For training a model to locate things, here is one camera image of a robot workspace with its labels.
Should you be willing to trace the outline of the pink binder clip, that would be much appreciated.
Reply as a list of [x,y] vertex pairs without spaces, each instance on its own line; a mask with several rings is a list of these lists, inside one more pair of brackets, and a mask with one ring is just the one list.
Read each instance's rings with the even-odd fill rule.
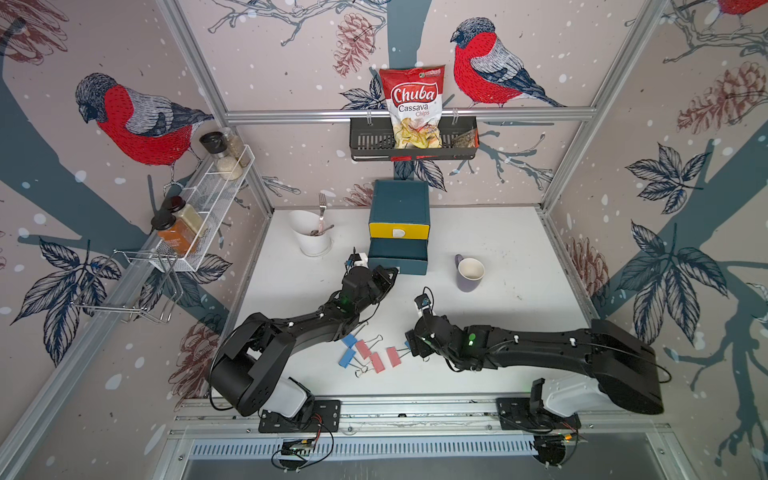
[[381,373],[385,370],[385,365],[378,352],[373,352],[370,355],[371,365],[376,373]]
[[396,348],[394,346],[385,349],[390,365],[395,368],[403,363],[403,358],[410,354],[408,347]]
[[367,360],[372,355],[371,348],[376,346],[382,340],[382,335],[377,335],[376,337],[369,340],[360,339],[355,343],[354,348],[361,355],[362,359]]

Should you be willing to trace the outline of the yellow drawer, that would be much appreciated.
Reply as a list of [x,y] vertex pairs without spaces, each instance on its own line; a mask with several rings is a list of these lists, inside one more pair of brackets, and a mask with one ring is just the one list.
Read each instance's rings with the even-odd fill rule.
[[430,225],[371,222],[369,224],[369,232],[371,238],[427,240],[429,238]]

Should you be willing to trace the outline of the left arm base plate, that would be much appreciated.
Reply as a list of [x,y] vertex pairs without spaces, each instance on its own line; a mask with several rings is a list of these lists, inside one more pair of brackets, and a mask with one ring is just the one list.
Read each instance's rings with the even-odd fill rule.
[[329,430],[336,433],[339,428],[342,402],[332,400],[308,400],[293,417],[286,417],[275,411],[264,410],[260,417],[258,432],[302,433]]

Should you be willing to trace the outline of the white utensil cup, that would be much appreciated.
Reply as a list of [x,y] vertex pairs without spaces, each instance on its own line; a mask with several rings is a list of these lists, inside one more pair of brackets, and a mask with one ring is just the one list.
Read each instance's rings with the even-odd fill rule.
[[318,214],[295,210],[288,218],[299,249],[304,255],[319,257],[330,251],[332,240],[328,233],[321,233],[323,226]]

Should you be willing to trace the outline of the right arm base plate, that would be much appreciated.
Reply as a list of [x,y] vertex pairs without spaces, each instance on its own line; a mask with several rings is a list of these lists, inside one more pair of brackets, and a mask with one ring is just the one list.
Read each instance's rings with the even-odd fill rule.
[[577,414],[562,417],[544,408],[542,397],[545,380],[533,382],[528,397],[500,397],[495,400],[500,426],[503,430],[524,431],[545,435],[554,430],[576,431],[581,428]]

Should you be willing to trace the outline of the orange spice jar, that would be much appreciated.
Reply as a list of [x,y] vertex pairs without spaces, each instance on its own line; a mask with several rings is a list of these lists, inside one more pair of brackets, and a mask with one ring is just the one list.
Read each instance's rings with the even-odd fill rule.
[[179,256],[196,248],[196,233],[167,210],[159,210],[151,220],[152,228]]

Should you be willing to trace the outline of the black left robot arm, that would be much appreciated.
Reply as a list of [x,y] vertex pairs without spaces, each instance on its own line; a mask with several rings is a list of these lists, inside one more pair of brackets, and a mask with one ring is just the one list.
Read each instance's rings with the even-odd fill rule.
[[383,301],[397,276],[396,268],[353,266],[342,287],[309,314],[281,319],[249,315],[220,342],[209,385],[240,415],[256,413],[275,393],[292,354],[346,337],[363,323],[364,310]]

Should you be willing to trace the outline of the small circuit board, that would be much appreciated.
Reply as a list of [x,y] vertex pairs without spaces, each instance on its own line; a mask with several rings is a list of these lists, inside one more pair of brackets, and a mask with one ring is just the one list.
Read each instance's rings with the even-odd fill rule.
[[281,455],[308,457],[315,449],[315,441],[311,439],[285,440],[280,449]]

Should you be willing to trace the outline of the teal lower drawer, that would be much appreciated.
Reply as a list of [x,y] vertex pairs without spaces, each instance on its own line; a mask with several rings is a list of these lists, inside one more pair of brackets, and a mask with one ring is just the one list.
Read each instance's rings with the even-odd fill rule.
[[426,275],[428,241],[414,239],[372,238],[368,264],[375,268],[397,268],[400,274]]

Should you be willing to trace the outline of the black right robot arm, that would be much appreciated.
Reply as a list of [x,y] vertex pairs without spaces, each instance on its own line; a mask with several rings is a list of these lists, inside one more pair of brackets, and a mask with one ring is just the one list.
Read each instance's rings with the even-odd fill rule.
[[595,379],[598,391],[624,410],[664,412],[655,351],[609,321],[564,332],[516,332],[490,325],[459,328],[426,309],[405,337],[412,355],[437,354],[456,372],[515,366],[568,371]]

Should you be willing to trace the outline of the metal fork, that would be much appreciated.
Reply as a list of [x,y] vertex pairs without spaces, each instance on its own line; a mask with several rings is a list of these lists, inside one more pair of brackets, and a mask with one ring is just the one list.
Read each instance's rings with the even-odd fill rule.
[[325,220],[325,213],[328,208],[328,203],[327,203],[327,197],[324,193],[320,193],[318,195],[318,199],[319,199],[319,222],[318,222],[317,235],[321,235],[325,229],[324,220]]

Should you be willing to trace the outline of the yellow spice jar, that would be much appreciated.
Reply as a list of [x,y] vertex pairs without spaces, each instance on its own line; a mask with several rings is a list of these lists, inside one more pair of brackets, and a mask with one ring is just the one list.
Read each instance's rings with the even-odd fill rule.
[[171,212],[177,219],[186,224],[195,234],[202,232],[204,221],[201,215],[181,196],[166,198],[162,208]]

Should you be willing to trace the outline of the teal drawer cabinet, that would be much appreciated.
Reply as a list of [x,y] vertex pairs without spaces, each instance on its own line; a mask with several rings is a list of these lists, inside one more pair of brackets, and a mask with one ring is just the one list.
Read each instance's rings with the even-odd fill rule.
[[371,222],[429,224],[428,186],[410,180],[376,180],[370,209]]

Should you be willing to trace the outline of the black lid spice jar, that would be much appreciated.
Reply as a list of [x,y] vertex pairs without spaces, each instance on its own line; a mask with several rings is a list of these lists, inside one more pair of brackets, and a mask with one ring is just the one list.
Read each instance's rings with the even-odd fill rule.
[[213,156],[215,171],[224,180],[234,181],[242,176],[243,167],[231,153],[222,132],[208,132],[203,134],[199,141],[203,148]]

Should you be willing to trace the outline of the Chuba cassava chips bag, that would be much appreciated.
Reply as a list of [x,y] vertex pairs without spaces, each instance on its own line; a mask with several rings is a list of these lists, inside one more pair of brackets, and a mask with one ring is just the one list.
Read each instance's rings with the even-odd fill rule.
[[444,71],[444,66],[379,71],[395,149],[442,146],[439,122]]

